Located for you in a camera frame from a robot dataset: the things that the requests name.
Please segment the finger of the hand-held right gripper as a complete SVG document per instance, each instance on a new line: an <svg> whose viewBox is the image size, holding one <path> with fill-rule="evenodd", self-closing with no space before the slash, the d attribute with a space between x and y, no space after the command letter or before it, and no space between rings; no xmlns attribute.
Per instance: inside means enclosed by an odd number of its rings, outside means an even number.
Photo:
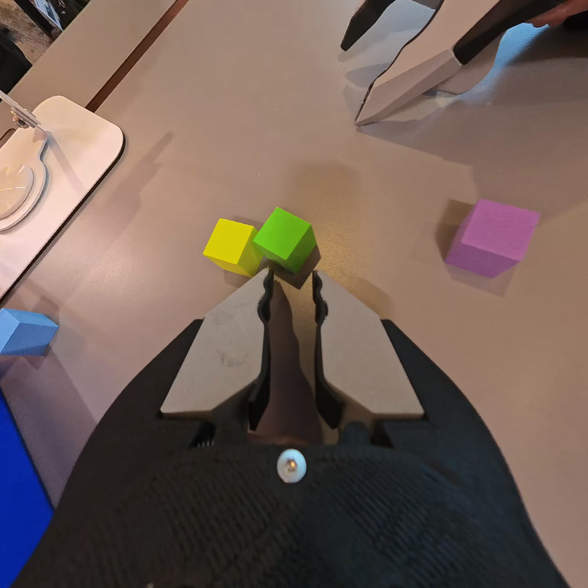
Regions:
<svg viewBox="0 0 588 588"><path fill-rule="evenodd" d="M348 51L383 15L394 1L363 1L350 19L341 42L341 49Z"/></svg>
<svg viewBox="0 0 588 588"><path fill-rule="evenodd" d="M454 47L497 1L442 1L428 23L370 85L356 126L381 121L462 67Z"/></svg>

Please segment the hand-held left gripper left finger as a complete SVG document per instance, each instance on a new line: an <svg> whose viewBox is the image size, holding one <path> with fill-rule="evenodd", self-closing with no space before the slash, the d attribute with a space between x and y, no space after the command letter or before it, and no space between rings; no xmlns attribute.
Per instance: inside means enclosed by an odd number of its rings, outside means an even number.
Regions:
<svg viewBox="0 0 588 588"><path fill-rule="evenodd" d="M270 398L270 301L274 273L263 269L208 312L160 407L171 418L256 430Z"/></svg>

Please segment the blue foam cube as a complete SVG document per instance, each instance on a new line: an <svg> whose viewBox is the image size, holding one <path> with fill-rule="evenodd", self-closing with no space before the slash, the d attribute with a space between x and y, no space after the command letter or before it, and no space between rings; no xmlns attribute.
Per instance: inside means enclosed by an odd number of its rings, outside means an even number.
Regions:
<svg viewBox="0 0 588 588"><path fill-rule="evenodd" d="M41 356L59 326L47 316L1 309L1 356Z"/></svg>

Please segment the person's right hand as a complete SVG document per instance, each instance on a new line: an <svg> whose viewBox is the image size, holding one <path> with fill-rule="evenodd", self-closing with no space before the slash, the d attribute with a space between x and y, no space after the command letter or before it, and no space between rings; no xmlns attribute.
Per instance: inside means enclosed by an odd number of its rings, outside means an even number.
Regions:
<svg viewBox="0 0 588 588"><path fill-rule="evenodd" d="M564 1L547 12L527 21L535 28L543 26L558 26L578 14L587 13L587 1Z"/></svg>

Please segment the white document stand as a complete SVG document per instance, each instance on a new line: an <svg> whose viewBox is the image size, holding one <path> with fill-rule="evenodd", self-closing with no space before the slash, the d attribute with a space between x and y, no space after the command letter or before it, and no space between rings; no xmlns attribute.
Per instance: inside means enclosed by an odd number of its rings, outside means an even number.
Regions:
<svg viewBox="0 0 588 588"><path fill-rule="evenodd" d="M63 96L33 111L1 98L17 121L1 146L1 298L43 255L120 159L122 130Z"/></svg>

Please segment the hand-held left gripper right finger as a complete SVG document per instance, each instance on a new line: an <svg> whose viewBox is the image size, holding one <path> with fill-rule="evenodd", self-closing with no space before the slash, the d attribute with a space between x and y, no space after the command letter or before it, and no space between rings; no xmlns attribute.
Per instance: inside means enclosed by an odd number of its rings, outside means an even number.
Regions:
<svg viewBox="0 0 588 588"><path fill-rule="evenodd" d="M312 275L315 401L332 430L418 420L424 409L379 315L322 270Z"/></svg>

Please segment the blue plastic bin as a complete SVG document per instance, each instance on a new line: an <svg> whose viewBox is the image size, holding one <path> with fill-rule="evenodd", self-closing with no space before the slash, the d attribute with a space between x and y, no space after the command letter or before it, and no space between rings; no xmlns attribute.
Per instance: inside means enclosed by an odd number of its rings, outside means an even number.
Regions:
<svg viewBox="0 0 588 588"><path fill-rule="evenodd" d="M54 509L1 394L1 587L10 587L46 531Z"/></svg>

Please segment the green foam cube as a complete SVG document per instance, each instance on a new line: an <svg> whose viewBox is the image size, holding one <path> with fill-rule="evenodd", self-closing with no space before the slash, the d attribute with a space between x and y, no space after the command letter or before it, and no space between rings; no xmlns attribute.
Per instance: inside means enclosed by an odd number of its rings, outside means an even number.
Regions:
<svg viewBox="0 0 588 588"><path fill-rule="evenodd" d="M268 217L253 244L270 261L296 274L317 246L310 223L280 207Z"/></svg>

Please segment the yellow foam cube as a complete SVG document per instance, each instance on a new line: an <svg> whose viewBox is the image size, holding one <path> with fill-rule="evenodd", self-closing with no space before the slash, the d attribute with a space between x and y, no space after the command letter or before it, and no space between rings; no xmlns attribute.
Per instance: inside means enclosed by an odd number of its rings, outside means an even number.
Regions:
<svg viewBox="0 0 588 588"><path fill-rule="evenodd" d="M203 256L224 270L245 277L256 275L263 253L254 243L258 231L254 226L219 219Z"/></svg>

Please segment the purple foam cube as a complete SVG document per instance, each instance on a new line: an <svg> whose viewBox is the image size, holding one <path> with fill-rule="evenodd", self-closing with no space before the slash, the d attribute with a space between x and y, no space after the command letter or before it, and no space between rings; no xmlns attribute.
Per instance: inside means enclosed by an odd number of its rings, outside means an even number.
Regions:
<svg viewBox="0 0 588 588"><path fill-rule="evenodd" d="M496 278L524 260L539 219L539 212L480 199L460 224L445 262Z"/></svg>

